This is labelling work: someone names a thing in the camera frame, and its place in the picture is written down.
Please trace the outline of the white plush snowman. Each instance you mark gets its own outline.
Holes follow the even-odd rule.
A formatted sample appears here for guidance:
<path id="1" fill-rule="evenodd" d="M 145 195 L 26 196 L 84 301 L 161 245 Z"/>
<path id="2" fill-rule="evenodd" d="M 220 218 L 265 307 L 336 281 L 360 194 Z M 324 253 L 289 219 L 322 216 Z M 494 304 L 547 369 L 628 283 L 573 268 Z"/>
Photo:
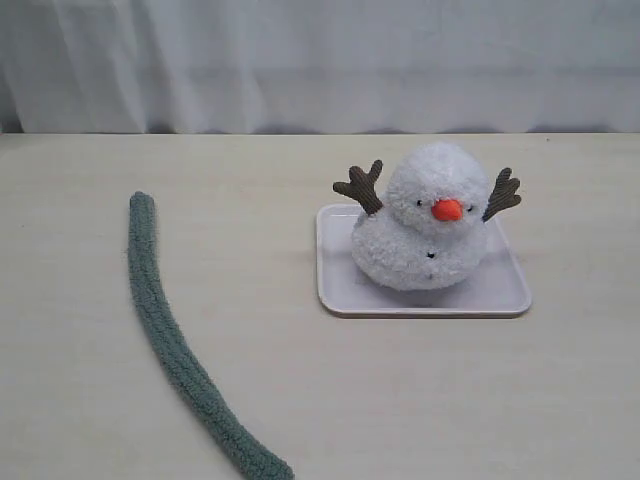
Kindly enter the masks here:
<path id="1" fill-rule="evenodd" d="M 379 159 L 369 168 L 353 165 L 332 189 L 361 209 L 350 236 L 355 265 L 396 291 L 438 290 L 467 279 L 486 255 L 489 221 L 522 201 L 510 167 L 491 179 L 450 142 L 410 151 L 379 192 L 382 170 Z"/>

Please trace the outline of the green fuzzy scarf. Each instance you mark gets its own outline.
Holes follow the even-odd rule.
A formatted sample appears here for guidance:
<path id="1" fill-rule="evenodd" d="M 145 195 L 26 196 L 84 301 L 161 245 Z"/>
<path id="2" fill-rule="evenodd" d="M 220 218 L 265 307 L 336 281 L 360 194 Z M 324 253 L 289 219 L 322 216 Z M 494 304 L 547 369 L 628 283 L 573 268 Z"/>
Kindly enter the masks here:
<path id="1" fill-rule="evenodd" d="M 131 299 L 169 384 L 243 478 L 293 479 L 292 467 L 238 420 L 185 340 L 163 289 L 156 219 L 154 198 L 133 193 L 127 247 Z"/>

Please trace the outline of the white square tray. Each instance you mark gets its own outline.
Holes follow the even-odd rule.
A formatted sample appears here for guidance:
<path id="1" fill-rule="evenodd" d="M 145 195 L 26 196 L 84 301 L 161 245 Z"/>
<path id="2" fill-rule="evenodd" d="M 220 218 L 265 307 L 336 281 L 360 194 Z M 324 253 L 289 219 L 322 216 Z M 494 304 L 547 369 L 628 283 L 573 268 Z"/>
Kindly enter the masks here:
<path id="1" fill-rule="evenodd" d="M 329 204 L 316 214 L 316 286 L 321 305 L 340 318 L 514 319 L 532 306 L 532 292 L 497 217 L 488 223 L 488 251 L 465 281 L 440 290 L 400 292 L 373 283 L 356 266 L 350 235 L 360 208 Z"/>

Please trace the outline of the white backdrop curtain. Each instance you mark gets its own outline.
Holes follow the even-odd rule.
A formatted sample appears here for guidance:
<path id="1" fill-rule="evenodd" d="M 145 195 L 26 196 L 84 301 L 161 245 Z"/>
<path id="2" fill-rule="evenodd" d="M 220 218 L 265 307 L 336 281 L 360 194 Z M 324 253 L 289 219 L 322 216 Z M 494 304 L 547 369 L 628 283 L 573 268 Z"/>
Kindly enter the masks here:
<path id="1" fill-rule="evenodd" d="M 635 1 L 5 1 L 20 133 L 637 132 Z"/>

